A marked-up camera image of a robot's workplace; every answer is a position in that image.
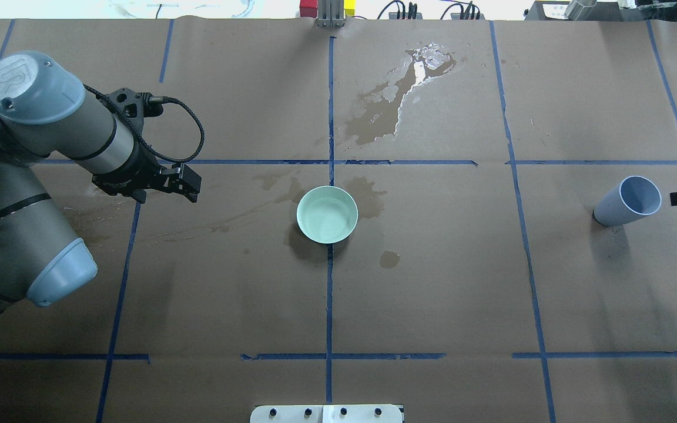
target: gray robotic arm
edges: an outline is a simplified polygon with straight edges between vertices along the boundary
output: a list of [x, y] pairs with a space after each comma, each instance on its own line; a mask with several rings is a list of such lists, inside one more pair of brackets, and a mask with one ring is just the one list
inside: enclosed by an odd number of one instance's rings
[[[160, 115], [166, 102], [182, 105], [201, 131], [196, 153], [183, 160], [154, 152], [140, 134], [143, 118]], [[0, 61], [0, 313], [24, 298], [51, 305], [98, 270], [30, 165], [59, 152], [109, 195], [144, 203], [154, 189], [195, 202], [201, 180], [185, 162], [203, 141], [199, 120], [176, 99], [126, 88], [104, 96], [35, 51]]]

